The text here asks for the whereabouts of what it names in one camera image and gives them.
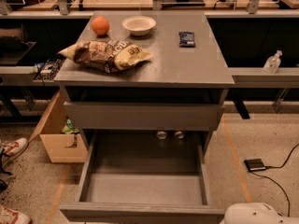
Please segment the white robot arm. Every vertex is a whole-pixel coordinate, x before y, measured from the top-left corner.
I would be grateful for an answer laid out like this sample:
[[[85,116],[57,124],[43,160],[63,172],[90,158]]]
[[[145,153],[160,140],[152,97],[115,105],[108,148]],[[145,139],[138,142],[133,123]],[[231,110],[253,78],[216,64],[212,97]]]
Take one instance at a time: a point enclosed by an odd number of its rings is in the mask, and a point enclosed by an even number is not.
[[[220,224],[299,224],[299,218],[284,217],[267,203],[236,203],[227,208]]]

